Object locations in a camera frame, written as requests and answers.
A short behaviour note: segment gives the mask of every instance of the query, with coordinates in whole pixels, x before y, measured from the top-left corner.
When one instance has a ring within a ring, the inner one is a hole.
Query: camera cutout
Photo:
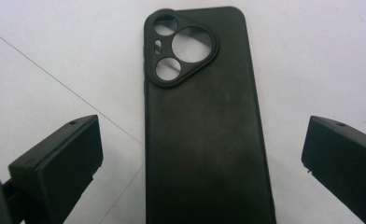
[[[165,81],[177,78],[180,74],[180,63],[174,58],[161,59],[156,66],[157,76]]]
[[[154,53],[155,54],[160,54],[161,53],[161,48],[162,48],[161,40],[154,41]]]
[[[154,21],[154,30],[159,35],[172,35],[177,30],[177,20],[171,15],[162,15]]]
[[[212,39],[203,29],[188,27],[175,35],[172,50],[181,61],[198,63],[205,59],[212,50]]]

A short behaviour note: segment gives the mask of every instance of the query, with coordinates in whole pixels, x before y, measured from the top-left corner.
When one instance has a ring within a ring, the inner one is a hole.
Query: white surface
[[[67,121],[98,114],[104,165],[65,223],[144,223],[144,21],[220,6],[246,15],[278,223],[361,223],[301,163],[310,115],[366,133],[366,2],[353,0],[0,1],[14,47],[0,38],[0,178]]]

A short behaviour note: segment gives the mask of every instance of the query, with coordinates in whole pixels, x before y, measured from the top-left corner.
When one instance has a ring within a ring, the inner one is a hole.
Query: silicone phone case
[[[175,18],[172,35],[154,22]],[[204,60],[185,63],[171,47],[197,27],[212,39]],[[155,41],[162,49],[155,53]],[[274,201],[245,17],[236,8],[159,10],[145,23],[147,223],[275,223]],[[165,81],[159,60],[181,72]]]

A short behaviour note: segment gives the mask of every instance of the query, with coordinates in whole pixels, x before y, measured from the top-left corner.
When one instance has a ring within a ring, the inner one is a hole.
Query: gray line
[[[84,103],[86,103],[87,105],[89,105],[90,107],[92,107],[92,109],[94,109],[96,112],[98,112],[99,114],[101,114],[105,119],[109,120],[110,122],[112,122],[116,127],[118,127],[120,130],[122,130],[123,132],[125,132],[126,134],[128,134],[130,137],[133,138],[133,140],[135,140],[137,143],[139,143],[140,145],[144,145],[142,142],[140,142],[138,139],[136,139],[133,135],[131,135],[130,133],[128,133],[127,131],[123,130],[116,122],[114,122],[113,120],[111,120],[110,118],[108,118],[104,113],[102,113],[101,111],[99,111],[97,108],[95,108],[95,106],[91,105],[88,101],[84,100],[84,98],[82,98],[81,96],[79,96],[77,93],[75,93],[72,89],[70,89],[69,87],[67,87],[66,85],[64,85],[60,80],[58,80],[58,78],[56,78],[55,76],[53,76],[51,73],[49,73],[48,71],[46,71],[43,67],[41,67],[39,64],[35,63],[32,59],[30,59],[28,56],[26,56],[24,53],[22,53],[20,50],[18,50],[17,48],[15,48],[14,46],[12,46],[10,43],[8,43],[2,36],[0,36],[0,39],[2,39],[4,42],[6,42],[8,45],[10,45],[12,48],[14,48],[19,54],[21,54],[23,57],[25,57],[27,60],[31,61],[35,66],[37,66],[38,68],[40,68],[41,70],[43,70],[47,75],[49,75],[50,77],[52,77],[55,81],[59,82],[61,85],[63,85],[65,88],[67,88],[69,91],[71,91],[73,94],[76,95],[76,97],[78,97],[80,100],[82,100]]]
[[[122,191],[122,193],[120,194],[120,196],[117,198],[117,200],[113,203],[113,205],[111,205],[110,209],[107,211],[106,215],[102,218],[102,220],[98,223],[101,224],[104,219],[107,217],[107,215],[110,213],[110,211],[114,208],[114,206],[116,205],[116,203],[119,201],[120,197],[124,194],[125,190],[131,186],[131,184],[134,182],[134,179],[136,178],[136,176],[140,173],[140,171],[143,169],[143,167],[145,166],[145,164],[143,163],[142,166],[139,168],[139,170],[136,172],[136,174],[134,174],[134,178],[130,181],[130,183],[127,185],[127,187],[125,187],[125,189]]]

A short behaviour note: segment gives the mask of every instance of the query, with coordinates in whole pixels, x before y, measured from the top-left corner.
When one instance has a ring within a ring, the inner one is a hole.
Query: black phone case
[[[177,20],[172,35],[155,32],[162,17]],[[198,63],[179,60],[171,47],[190,26],[212,39],[209,56]],[[147,223],[276,223],[242,12],[159,10],[145,23],[144,56]],[[165,57],[181,65],[171,81],[155,72]]]

